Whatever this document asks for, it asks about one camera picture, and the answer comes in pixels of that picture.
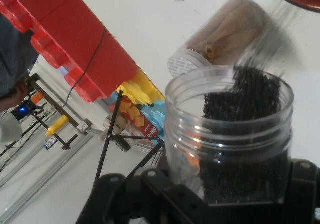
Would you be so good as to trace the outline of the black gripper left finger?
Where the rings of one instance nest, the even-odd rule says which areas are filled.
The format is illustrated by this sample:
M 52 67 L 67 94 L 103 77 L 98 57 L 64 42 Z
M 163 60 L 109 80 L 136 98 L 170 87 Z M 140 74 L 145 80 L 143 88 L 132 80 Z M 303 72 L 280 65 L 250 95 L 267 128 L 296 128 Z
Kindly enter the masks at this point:
M 93 190 L 77 219 L 78 224 L 207 224 L 208 206 L 183 184 L 173 184 L 159 170 L 125 178 L 106 174 Z

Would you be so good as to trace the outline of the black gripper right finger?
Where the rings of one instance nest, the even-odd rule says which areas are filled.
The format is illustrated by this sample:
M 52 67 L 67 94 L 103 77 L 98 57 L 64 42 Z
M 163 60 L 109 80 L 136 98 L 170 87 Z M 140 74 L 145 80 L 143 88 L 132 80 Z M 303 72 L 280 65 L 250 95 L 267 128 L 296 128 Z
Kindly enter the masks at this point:
M 318 224 L 320 168 L 305 159 L 292 159 L 283 209 L 283 224 Z

